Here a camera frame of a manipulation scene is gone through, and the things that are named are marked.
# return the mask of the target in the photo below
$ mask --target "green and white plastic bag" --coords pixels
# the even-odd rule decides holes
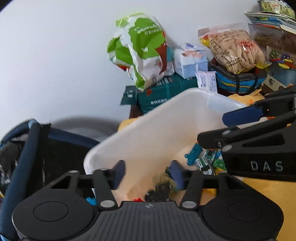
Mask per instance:
[[[160,81],[167,67],[165,33],[157,20],[143,13],[116,21],[118,30],[108,44],[112,63],[122,68],[139,90]]]

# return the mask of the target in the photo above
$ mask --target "blue and black bag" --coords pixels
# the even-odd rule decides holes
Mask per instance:
[[[5,195],[0,208],[0,240],[19,240],[11,218],[14,208],[65,172],[85,174],[84,157],[98,143],[35,119],[7,133],[0,141],[0,190]],[[91,189],[86,191],[85,197],[94,196]]]
[[[209,66],[211,71],[216,71],[217,87],[233,94],[248,95],[258,89],[267,78],[266,71],[259,68],[253,68],[241,74],[233,74],[223,68],[215,58],[211,60]]]

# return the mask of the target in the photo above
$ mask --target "cardboard box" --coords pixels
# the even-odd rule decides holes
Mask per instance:
[[[197,87],[196,77],[183,79],[174,74],[164,77],[143,92],[135,86],[126,86],[120,105],[137,105],[145,114],[184,90],[194,87]]]

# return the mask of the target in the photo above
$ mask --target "blue toy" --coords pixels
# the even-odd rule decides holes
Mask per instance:
[[[187,165],[193,166],[195,163],[195,160],[199,157],[199,155],[202,153],[202,147],[196,142],[192,150],[189,154],[185,154],[185,158],[187,159]]]
[[[96,205],[96,198],[93,197],[87,197],[86,200],[91,204],[91,205]]]

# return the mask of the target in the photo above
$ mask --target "white wall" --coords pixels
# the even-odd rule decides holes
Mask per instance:
[[[24,119],[120,122],[126,74],[107,59],[115,20],[154,15],[177,44],[197,29],[248,22],[257,0],[14,0],[0,13],[0,137]]]

